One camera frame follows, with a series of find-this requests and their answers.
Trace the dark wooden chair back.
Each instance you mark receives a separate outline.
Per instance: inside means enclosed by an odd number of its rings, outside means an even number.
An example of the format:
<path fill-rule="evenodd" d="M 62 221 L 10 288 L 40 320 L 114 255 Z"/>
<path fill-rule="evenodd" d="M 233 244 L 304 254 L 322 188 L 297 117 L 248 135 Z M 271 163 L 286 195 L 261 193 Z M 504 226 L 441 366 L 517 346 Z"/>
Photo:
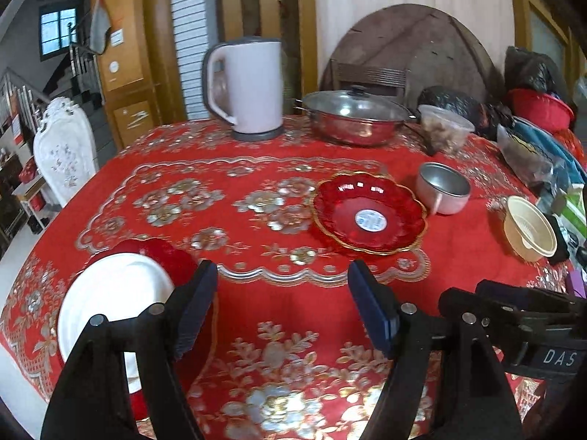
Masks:
<path fill-rule="evenodd" d="M 391 96 L 398 100 L 404 100 L 407 96 L 407 70 L 354 65 L 334 59 L 329 61 L 329 67 L 334 89 L 351 88 L 356 85 L 373 94 Z"/>

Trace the round wooden table top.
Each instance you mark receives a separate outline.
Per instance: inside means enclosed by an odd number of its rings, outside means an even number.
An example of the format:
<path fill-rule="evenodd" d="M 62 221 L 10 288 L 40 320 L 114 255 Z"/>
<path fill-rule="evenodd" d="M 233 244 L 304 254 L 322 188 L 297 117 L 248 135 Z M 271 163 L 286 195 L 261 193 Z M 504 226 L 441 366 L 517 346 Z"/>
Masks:
<path fill-rule="evenodd" d="M 412 110 L 419 106 L 420 92 L 434 85 L 493 106 L 506 95 L 503 75 L 478 38 L 455 17 L 424 5 L 390 6 L 355 23 L 327 57 L 320 81 L 323 91 L 334 89 L 331 59 L 407 70 L 407 96 L 393 99 Z"/>

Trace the red plastic basin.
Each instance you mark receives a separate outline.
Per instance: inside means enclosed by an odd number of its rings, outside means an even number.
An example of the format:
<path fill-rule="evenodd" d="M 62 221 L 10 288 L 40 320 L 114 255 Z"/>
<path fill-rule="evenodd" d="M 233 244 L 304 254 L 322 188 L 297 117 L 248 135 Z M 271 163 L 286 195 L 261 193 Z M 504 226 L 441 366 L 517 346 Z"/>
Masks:
<path fill-rule="evenodd" d="M 507 93 L 506 100 L 514 115 L 551 133 L 569 129 L 574 117 L 572 109 L 566 103 L 532 89 L 512 89 Z"/>

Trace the red scalloped plate gold rim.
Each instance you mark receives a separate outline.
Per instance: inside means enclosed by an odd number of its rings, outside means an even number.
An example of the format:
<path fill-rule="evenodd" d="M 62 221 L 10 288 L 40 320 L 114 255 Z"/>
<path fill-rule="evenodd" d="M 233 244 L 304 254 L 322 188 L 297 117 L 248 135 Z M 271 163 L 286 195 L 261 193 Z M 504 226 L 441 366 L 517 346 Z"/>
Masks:
<path fill-rule="evenodd" d="M 409 188 L 367 172 L 340 172 L 320 182 L 309 207 L 324 235 L 370 255 L 416 248 L 428 229 L 427 209 Z"/>

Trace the small white plate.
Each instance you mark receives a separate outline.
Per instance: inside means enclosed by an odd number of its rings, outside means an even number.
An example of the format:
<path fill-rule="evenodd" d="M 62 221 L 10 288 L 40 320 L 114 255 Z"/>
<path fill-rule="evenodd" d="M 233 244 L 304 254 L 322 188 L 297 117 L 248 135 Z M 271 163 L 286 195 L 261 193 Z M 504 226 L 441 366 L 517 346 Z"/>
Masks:
<path fill-rule="evenodd" d="M 117 253 L 95 261 L 67 291 L 58 315 L 60 354 L 67 360 L 81 331 L 94 315 L 109 321 L 138 316 L 154 303 L 164 303 L 174 284 L 164 268 L 138 253 Z"/>

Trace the clear plastic food container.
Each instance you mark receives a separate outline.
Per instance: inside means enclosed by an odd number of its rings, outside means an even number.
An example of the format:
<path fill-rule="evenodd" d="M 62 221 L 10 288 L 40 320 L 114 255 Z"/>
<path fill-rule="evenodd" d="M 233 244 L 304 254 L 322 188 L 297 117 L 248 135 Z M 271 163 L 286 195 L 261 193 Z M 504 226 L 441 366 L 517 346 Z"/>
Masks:
<path fill-rule="evenodd" d="M 475 125 L 468 119 L 447 109 L 421 104 L 418 111 L 424 135 L 435 152 L 455 154 L 475 132 Z"/>

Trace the wooden cabinet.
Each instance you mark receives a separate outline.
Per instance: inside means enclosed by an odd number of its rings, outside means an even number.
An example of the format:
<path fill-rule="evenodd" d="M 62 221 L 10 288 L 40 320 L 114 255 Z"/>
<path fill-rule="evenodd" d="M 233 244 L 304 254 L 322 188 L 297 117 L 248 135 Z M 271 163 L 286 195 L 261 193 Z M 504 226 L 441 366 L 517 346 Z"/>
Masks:
<path fill-rule="evenodd" d="M 102 3 L 112 24 L 96 63 L 107 122 L 121 150 L 156 126 L 186 119 L 171 0 L 91 1 Z"/>

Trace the white ornate chair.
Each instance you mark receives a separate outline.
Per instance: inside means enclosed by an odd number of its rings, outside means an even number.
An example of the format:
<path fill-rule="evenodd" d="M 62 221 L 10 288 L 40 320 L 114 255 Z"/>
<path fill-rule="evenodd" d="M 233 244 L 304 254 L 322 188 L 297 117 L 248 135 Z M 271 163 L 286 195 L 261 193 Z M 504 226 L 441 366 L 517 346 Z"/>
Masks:
<path fill-rule="evenodd" d="M 53 98 L 33 142 L 40 174 L 62 208 L 98 172 L 88 116 L 71 98 Z"/>

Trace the white electric kettle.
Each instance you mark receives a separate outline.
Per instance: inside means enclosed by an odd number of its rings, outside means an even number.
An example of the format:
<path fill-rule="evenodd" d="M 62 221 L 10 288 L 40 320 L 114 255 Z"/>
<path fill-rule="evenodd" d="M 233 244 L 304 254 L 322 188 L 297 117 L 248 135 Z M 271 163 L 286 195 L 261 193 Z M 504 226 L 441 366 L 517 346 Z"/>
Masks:
<path fill-rule="evenodd" d="M 217 63 L 223 65 L 229 110 L 214 95 Z M 205 108 L 231 126 L 235 139 L 259 142 L 284 132 L 280 40 L 243 37 L 212 46 L 205 53 L 201 78 Z"/>

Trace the clear bag with contents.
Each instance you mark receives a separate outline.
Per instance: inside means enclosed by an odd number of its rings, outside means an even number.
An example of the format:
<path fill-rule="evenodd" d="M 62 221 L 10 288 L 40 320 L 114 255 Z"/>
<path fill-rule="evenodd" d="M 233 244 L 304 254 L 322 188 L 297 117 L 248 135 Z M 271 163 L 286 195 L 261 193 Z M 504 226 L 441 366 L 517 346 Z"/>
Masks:
<path fill-rule="evenodd" d="M 555 182 L 555 158 L 535 137 L 534 127 L 523 122 L 513 128 L 499 125 L 496 142 L 504 161 L 527 187 Z"/>

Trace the steel pan with glass lid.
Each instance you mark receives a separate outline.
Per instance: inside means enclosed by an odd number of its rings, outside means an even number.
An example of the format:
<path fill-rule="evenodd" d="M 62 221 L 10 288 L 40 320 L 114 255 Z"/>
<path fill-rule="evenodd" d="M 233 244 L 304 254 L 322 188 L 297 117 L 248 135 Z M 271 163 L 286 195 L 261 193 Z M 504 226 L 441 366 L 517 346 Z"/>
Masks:
<path fill-rule="evenodd" d="M 293 101 L 313 131 L 329 141 L 359 147 L 390 142 L 396 129 L 416 116 L 408 108 L 359 85 L 343 91 L 316 91 Z"/>

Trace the red floral tablecloth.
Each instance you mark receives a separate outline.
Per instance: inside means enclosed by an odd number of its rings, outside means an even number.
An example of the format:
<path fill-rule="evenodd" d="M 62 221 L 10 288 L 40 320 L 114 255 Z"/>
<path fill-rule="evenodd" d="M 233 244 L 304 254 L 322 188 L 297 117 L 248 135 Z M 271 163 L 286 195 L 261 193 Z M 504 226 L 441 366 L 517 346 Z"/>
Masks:
<path fill-rule="evenodd" d="M 313 222 L 317 185 L 340 172 L 412 187 L 427 161 L 411 129 L 376 149 L 329 144 L 301 117 L 251 144 L 215 121 L 162 126 L 107 162 L 31 251 L 1 261 L 1 396 L 40 432 L 62 368 L 58 315 L 77 275 L 123 241 L 163 241 L 219 268 L 187 374 L 210 439 L 356 439 L 389 371 L 346 286 L 354 253 Z"/>

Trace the cream plastic bowl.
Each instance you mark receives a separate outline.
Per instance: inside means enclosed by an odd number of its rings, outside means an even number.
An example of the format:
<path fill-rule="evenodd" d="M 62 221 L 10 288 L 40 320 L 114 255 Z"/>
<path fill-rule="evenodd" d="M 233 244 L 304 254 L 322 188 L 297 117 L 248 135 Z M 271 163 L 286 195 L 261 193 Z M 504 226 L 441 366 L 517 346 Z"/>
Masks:
<path fill-rule="evenodd" d="M 528 262 L 551 258 L 558 248 L 547 218 L 533 203 L 519 196 L 506 200 L 503 230 L 513 251 Z"/>

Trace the pink cup with steel interior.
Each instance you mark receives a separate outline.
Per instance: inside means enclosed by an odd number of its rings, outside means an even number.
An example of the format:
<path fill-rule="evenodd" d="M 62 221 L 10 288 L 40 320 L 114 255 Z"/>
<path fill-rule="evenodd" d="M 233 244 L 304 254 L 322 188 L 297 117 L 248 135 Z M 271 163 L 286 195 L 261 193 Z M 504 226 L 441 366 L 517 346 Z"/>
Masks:
<path fill-rule="evenodd" d="M 455 169 L 437 162 L 420 166 L 416 193 L 430 216 L 451 216 L 464 210 L 471 196 L 471 184 Z"/>

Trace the black plastic bag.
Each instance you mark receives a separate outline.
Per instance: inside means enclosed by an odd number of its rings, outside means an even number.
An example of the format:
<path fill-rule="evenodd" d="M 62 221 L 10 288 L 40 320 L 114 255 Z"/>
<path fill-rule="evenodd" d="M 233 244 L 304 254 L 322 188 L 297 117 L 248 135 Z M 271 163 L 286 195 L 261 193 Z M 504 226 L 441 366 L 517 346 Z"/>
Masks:
<path fill-rule="evenodd" d="M 527 88 L 569 101 L 566 81 L 561 70 L 548 55 L 510 46 L 504 60 L 506 89 Z"/>
<path fill-rule="evenodd" d="M 475 126 L 475 134 L 496 141 L 499 112 L 488 103 L 483 103 L 461 91 L 434 85 L 424 88 L 417 99 L 418 105 L 432 105 L 454 112 L 468 119 Z"/>

